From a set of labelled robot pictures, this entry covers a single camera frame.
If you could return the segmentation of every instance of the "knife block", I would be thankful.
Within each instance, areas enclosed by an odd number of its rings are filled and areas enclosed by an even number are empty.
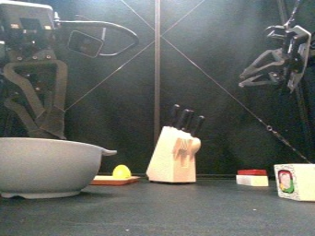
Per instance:
[[[152,153],[147,175],[158,183],[196,181],[195,154],[200,140],[175,127],[164,126]]]

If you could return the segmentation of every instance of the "wooden cutting board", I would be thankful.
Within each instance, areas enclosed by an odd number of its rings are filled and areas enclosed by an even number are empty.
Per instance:
[[[124,185],[138,182],[139,178],[140,177],[138,176],[132,176],[128,179],[116,179],[110,175],[96,175],[91,182],[91,185]]]

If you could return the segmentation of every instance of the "metal pole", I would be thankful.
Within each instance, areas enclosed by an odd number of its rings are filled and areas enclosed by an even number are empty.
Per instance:
[[[162,57],[162,2],[155,0],[155,87],[154,87],[154,143],[160,135],[160,57]]]

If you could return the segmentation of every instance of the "black backdrop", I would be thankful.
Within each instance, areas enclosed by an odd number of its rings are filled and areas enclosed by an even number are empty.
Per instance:
[[[58,55],[70,66],[68,140],[118,150],[116,156],[103,159],[100,172],[126,164],[134,173],[144,173],[155,145],[155,1],[38,2],[51,5],[62,19],[82,15],[110,21],[139,36],[139,45],[115,58],[91,59],[63,46]],[[290,12],[293,4],[287,0]],[[314,1],[306,0],[297,18],[311,32],[314,10]],[[238,86],[245,68],[273,45],[263,31],[281,24],[277,0],[162,0],[160,15],[160,128],[175,103],[206,116],[196,173],[235,174],[243,168],[263,168],[273,173],[275,163],[305,163],[258,120],[259,117],[309,153],[294,94],[279,95],[271,87]],[[108,37],[106,46],[115,48],[119,41],[119,37]],[[311,122],[313,78],[310,68],[305,87]]]

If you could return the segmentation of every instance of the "gray bowl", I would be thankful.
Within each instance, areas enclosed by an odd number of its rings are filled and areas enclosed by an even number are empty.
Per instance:
[[[0,137],[0,193],[6,198],[78,195],[94,180],[102,157],[115,150],[55,139]]]

